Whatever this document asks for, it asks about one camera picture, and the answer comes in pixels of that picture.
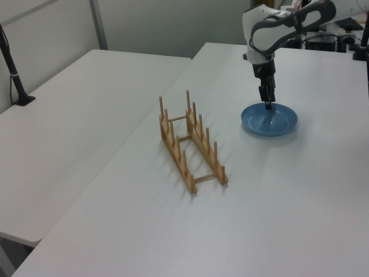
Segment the white wall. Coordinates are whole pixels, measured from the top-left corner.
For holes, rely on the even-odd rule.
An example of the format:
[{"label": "white wall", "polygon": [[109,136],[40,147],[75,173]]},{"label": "white wall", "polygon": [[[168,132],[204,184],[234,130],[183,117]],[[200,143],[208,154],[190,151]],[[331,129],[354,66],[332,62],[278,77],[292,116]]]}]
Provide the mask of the white wall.
[{"label": "white wall", "polygon": [[109,50],[193,58],[205,42],[246,44],[250,0],[99,0]]},{"label": "white wall", "polygon": [[[99,48],[89,0],[58,0],[3,28],[27,93]],[[9,107],[9,71],[0,54],[0,113]]]}]

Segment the table surface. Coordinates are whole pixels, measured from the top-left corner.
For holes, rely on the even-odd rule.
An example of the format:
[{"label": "table surface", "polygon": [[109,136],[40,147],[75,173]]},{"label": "table surface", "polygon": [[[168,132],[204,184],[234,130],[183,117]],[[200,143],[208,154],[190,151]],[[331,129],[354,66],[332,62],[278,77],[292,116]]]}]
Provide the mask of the table surface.
[{"label": "table surface", "polygon": [[[240,121],[259,103],[245,51],[206,44],[163,97],[169,118],[181,116],[190,90],[227,186],[213,179],[188,192],[157,103],[14,277],[368,276],[366,64],[279,49],[276,98],[299,124],[262,137]],[[186,132],[185,122],[174,128]],[[195,177],[208,172],[190,142],[181,147]]]},{"label": "table surface", "polygon": [[188,58],[93,50],[0,115],[0,237],[35,246]]}]

